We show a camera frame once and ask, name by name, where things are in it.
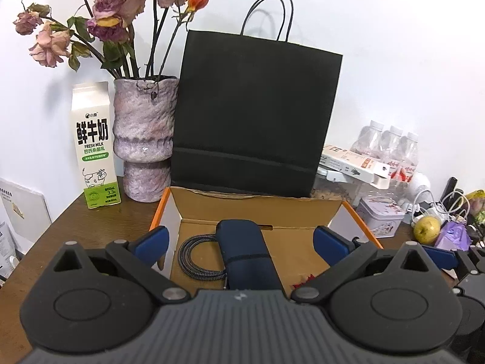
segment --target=white fan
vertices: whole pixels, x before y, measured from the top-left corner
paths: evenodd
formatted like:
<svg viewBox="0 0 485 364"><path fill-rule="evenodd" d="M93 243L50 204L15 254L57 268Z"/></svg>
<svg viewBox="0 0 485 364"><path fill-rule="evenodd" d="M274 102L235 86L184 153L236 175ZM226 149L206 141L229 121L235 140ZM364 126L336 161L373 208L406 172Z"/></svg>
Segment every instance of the white fan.
<svg viewBox="0 0 485 364"><path fill-rule="evenodd" d="M401 198L398 202L398 205L401 207L402 210L406 212L417 212L420 209L419 204L423 201L426 201L429 196L429 192L423 192L423 190L430 190L431 183L426 175L415 172L413 178L408 183L406 187L406 191L404 192L404 197Z"/></svg>

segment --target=water bottle pack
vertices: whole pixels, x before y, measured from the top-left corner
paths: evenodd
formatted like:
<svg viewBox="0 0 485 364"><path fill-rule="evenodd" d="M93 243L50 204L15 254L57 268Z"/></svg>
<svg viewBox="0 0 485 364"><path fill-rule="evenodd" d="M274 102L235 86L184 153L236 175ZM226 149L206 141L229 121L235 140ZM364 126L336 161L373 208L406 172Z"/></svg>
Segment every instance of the water bottle pack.
<svg viewBox="0 0 485 364"><path fill-rule="evenodd" d="M418 165L418 135L395 126L382 132L384 125L372 120L363 127L350 150L371 156L390 166L390 178L397 182L409 182Z"/></svg>

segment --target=ceramic vase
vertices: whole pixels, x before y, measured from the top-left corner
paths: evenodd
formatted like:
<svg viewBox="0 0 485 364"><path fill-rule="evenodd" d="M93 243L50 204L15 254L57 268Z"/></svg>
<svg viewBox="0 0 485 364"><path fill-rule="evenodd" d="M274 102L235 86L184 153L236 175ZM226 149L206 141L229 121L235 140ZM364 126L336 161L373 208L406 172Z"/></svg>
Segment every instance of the ceramic vase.
<svg viewBox="0 0 485 364"><path fill-rule="evenodd" d="M125 161L128 197L155 202L170 185L170 157L179 80L115 80L113 150Z"/></svg>

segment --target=yellow apple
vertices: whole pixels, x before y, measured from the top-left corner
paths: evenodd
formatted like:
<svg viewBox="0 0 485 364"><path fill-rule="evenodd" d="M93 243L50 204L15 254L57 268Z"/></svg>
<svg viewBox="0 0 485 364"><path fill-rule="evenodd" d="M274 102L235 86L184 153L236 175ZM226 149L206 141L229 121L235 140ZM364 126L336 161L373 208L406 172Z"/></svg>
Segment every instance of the yellow apple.
<svg viewBox="0 0 485 364"><path fill-rule="evenodd" d="M423 245L432 245L440 234L441 223L436 217L422 217L414 226L414 237Z"/></svg>

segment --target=fresh milk carton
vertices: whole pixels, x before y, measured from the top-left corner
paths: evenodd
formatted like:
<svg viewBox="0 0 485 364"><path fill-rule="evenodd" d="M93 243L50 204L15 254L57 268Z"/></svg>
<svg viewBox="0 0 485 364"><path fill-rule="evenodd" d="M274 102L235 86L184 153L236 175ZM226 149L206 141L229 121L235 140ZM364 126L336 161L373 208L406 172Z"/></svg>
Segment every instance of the fresh milk carton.
<svg viewBox="0 0 485 364"><path fill-rule="evenodd" d="M120 203L110 132L108 82L74 86L71 127L88 208Z"/></svg>

